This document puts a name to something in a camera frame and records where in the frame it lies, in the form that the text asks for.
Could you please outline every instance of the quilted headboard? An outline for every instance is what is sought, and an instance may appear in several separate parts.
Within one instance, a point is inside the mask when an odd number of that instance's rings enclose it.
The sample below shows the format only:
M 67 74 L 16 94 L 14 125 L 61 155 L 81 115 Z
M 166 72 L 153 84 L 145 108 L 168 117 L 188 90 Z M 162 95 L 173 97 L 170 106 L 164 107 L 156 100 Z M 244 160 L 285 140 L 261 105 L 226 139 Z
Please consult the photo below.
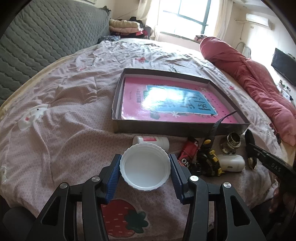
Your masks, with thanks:
M 73 0 L 32 0 L 0 39 L 0 106 L 46 66 L 109 35 L 109 13 Z

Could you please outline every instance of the pink book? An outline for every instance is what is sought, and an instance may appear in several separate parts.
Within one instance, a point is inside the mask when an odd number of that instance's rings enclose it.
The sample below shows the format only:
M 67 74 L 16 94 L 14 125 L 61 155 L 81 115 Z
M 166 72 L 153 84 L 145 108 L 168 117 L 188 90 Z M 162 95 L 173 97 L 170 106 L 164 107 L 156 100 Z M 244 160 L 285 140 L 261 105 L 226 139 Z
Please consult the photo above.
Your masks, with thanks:
M 140 121 L 215 123 L 230 111 L 198 84 L 126 77 L 121 118 Z M 238 123 L 233 116 L 223 123 Z

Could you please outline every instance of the open shallow box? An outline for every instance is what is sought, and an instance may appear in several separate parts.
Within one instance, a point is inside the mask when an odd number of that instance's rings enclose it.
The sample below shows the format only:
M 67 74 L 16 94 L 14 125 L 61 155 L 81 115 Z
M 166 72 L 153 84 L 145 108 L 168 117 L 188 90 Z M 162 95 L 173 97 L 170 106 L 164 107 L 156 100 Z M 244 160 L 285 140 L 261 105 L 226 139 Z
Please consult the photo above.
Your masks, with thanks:
M 210 80 L 149 69 L 124 69 L 114 95 L 115 133 L 205 137 L 226 116 L 216 135 L 242 134 L 249 121 Z

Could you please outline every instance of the television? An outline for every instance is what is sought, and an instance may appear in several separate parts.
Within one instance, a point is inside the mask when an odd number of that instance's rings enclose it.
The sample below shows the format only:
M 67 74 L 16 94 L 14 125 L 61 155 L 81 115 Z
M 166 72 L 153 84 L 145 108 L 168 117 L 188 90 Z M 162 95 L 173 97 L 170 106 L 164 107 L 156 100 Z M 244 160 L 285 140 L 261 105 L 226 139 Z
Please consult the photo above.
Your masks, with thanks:
M 296 86 L 296 60 L 276 48 L 271 66 Z

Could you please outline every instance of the stack of folded bedding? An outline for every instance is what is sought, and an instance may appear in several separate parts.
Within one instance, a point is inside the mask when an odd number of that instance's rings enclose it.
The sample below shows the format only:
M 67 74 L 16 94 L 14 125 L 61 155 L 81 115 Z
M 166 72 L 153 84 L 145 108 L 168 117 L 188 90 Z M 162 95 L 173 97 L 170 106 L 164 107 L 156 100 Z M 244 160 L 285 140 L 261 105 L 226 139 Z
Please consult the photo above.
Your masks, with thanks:
M 146 35 L 140 23 L 110 19 L 109 28 L 111 35 L 120 35 L 121 38 L 144 38 Z

